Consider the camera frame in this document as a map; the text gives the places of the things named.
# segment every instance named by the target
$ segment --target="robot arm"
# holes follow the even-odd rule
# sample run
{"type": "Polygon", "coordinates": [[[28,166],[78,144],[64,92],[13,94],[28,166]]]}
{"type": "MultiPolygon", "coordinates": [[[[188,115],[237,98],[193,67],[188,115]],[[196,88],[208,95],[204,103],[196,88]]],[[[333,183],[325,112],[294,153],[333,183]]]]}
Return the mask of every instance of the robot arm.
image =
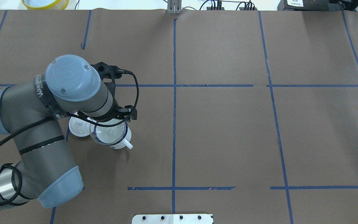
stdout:
{"type": "Polygon", "coordinates": [[[114,79],[125,70],[104,63],[95,67],[81,57],[64,55],[56,58],[34,82],[0,91],[1,134],[14,133],[50,116],[55,118],[14,137],[22,161],[0,166],[0,202],[17,190],[17,174],[9,166],[20,171],[22,187],[19,196],[0,206],[0,210],[34,198],[45,208],[55,207],[83,189],[81,174],[57,119],[76,109],[99,122],[123,119],[132,110],[132,119],[136,119],[133,106],[121,108],[114,99],[114,79]],[[104,84],[102,78],[108,75],[113,82],[104,84]]]}

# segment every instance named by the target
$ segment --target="table surface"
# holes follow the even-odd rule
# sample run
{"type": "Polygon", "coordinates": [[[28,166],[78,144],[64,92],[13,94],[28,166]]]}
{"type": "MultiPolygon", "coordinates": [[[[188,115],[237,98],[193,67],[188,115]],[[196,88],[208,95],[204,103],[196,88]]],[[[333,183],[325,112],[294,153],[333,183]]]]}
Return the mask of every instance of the table surface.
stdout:
{"type": "MultiPolygon", "coordinates": [[[[0,89],[64,54],[135,72],[134,148],[67,133],[85,189],[0,223],[358,224],[358,12],[0,10],[0,89]]],[[[132,104],[131,77],[117,84],[132,104]]],[[[18,161],[13,141],[0,148],[0,164],[18,161]]]]}

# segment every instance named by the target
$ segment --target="black cable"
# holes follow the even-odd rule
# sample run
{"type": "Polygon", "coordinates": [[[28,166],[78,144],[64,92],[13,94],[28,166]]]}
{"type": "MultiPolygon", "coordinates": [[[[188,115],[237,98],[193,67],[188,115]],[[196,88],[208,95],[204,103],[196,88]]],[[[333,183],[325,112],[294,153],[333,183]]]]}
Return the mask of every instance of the black cable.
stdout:
{"type": "Polygon", "coordinates": [[[76,10],[76,9],[77,9],[77,6],[78,6],[78,4],[79,4],[79,1],[80,1],[80,0],[78,0],[77,4],[75,5],[74,10],[76,10]]]}
{"type": "Polygon", "coordinates": [[[204,1],[203,4],[201,5],[200,10],[201,10],[202,7],[205,5],[205,3],[209,2],[209,1],[213,2],[213,7],[214,7],[214,8],[216,7],[216,5],[215,5],[215,0],[206,0],[206,1],[204,1]]]}
{"type": "Polygon", "coordinates": [[[221,2],[236,2],[236,1],[224,1],[224,0],[222,0],[221,2]]]}
{"type": "MultiPolygon", "coordinates": [[[[27,126],[21,128],[21,129],[15,131],[13,134],[9,135],[4,140],[1,140],[0,141],[0,146],[5,144],[6,142],[8,142],[10,139],[14,138],[15,136],[18,136],[22,132],[25,132],[28,129],[31,129],[33,127],[36,127],[38,125],[41,125],[41,124],[46,123],[46,122],[51,121],[51,120],[54,120],[54,118],[53,117],[47,117],[45,119],[42,119],[40,121],[37,121],[37,122],[35,122],[33,124],[27,125],[27,126]]],[[[18,197],[18,195],[20,194],[21,187],[22,187],[22,184],[23,184],[23,177],[21,175],[21,172],[15,167],[12,167],[12,168],[9,167],[9,169],[11,169],[11,170],[13,170],[13,172],[17,173],[18,186],[17,186],[16,192],[14,193],[14,195],[9,199],[4,199],[3,202],[0,202],[0,206],[7,205],[7,204],[11,203],[12,201],[14,201],[18,197]]]]}
{"type": "Polygon", "coordinates": [[[236,11],[238,10],[238,8],[240,7],[240,5],[241,5],[242,3],[244,3],[244,7],[247,6],[247,3],[246,3],[246,2],[240,2],[240,3],[237,5],[237,8],[235,9],[236,11]]]}
{"type": "Polygon", "coordinates": [[[186,6],[186,7],[184,7],[184,8],[192,8],[192,9],[196,10],[195,8],[193,8],[193,7],[191,7],[191,6],[186,6]]]}
{"type": "Polygon", "coordinates": [[[77,118],[77,119],[81,119],[81,120],[83,120],[85,122],[91,123],[91,124],[99,126],[99,127],[105,127],[105,128],[115,127],[115,126],[120,125],[121,123],[124,123],[127,120],[130,120],[130,116],[132,116],[133,111],[136,109],[137,102],[139,100],[139,84],[138,84],[137,78],[136,78],[136,76],[135,76],[135,74],[133,72],[128,71],[128,70],[123,70],[123,72],[121,74],[132,75],[133,79],[135,80],[135,83],[136,83],[136,100],[135,100],[135,104],[133,105],[133,108],[132,108],[131,112],[122,121],[120,121],[120,122],[118,122],[116,124],[99,124],[99,123],[96,123],[96,122],[93,122],[93,121],[89,121],[88,119],[86,119],[86,118],[84,118],[82,116],[78,116],[76,114],[67,113],[67,115],[69,117],[74,117],[74,118],[77,118]]]}

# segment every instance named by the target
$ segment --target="mug handle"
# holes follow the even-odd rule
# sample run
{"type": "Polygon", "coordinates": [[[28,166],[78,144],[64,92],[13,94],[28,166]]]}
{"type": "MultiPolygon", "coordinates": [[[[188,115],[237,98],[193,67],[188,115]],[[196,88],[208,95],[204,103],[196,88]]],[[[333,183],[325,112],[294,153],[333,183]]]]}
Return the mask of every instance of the mug handle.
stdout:
{"type": "Polygon", "coordinates": [[[126,139],[123,139],[121,142],[124,143],[125,146],[128,147],[129,149],[133,148],[133,145],[129,143],[126,139]]]}

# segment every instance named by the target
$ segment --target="yellow container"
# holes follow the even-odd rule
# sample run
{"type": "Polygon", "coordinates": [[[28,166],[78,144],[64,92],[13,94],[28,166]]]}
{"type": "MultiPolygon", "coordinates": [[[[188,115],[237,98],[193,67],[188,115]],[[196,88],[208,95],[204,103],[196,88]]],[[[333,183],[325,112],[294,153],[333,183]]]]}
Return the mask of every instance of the yellow container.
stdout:
{"type": "Polygon", "coordinates": [[[63,10],[67,7],[69,0],[21,0],[29,10],[63,10]]]}

